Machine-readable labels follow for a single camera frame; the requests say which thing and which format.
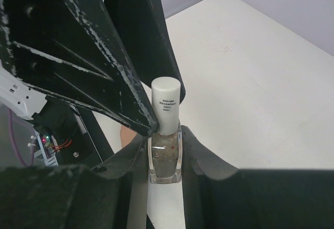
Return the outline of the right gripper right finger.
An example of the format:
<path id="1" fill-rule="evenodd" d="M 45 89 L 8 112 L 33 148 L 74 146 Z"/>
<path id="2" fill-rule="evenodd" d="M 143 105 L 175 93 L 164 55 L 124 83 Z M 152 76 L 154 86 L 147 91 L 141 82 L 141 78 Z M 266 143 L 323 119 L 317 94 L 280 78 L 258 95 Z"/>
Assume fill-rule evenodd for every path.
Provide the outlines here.
<path id="1" fill-rule="evenodd" d="M 333 171 L 239 169 L 182 127 L 187 228 L 333 228 Z"/>

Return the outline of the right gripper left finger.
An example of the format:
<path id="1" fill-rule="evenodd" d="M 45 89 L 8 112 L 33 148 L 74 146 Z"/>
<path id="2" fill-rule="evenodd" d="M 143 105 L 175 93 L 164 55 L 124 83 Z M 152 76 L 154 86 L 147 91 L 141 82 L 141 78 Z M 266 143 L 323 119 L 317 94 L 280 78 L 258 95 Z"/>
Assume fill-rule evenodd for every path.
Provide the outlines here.
<path id="1" fill-rule="evenodd" d="M 145 228 L 147 138 L 94 168 L 1 168 L 1 228 Z"/>

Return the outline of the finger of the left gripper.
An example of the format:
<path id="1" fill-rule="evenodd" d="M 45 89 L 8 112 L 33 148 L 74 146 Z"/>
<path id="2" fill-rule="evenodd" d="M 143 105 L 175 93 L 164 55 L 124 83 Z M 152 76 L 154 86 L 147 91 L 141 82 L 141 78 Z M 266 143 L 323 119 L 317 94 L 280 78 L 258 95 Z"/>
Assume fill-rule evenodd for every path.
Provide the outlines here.
<path id="1" fill-rule="evenodd" d="M 143 136 L 159 123 L 102 0 L 1 0 L 1 66 Z"/>
<path id="2" fill-rule="evenodd" d="M 159 77 L 182 82 L 161 0 L 104 0 L 113 25 L 141 82 Z"/>

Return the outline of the nail polish bottle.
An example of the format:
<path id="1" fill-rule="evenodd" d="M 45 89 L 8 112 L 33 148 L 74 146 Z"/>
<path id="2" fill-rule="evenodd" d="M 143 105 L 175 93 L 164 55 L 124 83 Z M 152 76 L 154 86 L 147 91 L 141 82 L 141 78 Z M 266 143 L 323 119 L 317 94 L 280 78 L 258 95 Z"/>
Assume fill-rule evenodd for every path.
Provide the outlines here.
<path id="1" fill-rule="evenodd" d="M 182 128 L 171 135 L 148 138 L 149 180 L 152 184 L 179 183 L 182 177 Z"/>

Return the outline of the white nail polish cap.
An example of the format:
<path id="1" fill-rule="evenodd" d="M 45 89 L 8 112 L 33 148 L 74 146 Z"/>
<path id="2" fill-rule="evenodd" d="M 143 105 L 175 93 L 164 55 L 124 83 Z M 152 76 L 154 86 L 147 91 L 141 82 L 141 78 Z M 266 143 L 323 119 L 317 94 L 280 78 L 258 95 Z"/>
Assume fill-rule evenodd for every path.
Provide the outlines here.
<path id="1" fill-rule="evenodd" d="M 152 107 L 159 122 L 158 133 L 169 136 L 179 124 L 181 83 L 172 77 L 159 77 L 151 83 Z"/>

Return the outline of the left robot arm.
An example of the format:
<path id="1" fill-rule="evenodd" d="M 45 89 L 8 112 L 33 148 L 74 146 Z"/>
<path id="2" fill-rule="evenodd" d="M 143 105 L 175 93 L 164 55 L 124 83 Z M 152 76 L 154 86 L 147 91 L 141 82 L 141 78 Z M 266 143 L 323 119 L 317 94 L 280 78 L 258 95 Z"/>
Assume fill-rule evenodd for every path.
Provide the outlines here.
<path id="1" fill-rule="evenodd" d="M 160 77 L 181 80 L 161 0 L 1 0 L 1 101 L 61 138 L 66 104 L 152 136 Z"/>

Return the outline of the person's hand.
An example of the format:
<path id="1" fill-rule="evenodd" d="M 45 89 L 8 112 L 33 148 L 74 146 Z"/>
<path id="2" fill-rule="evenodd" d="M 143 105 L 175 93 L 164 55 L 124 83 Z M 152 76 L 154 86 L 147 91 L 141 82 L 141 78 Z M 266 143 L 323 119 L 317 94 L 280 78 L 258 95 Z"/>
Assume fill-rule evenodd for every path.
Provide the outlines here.
<path id="1" fill-rule="evenodd" d="M 122 125 L 120 129 L 120 140 L 122 148 L 130 144 L 136 135 L 137 133 L 135 131 Z"/>

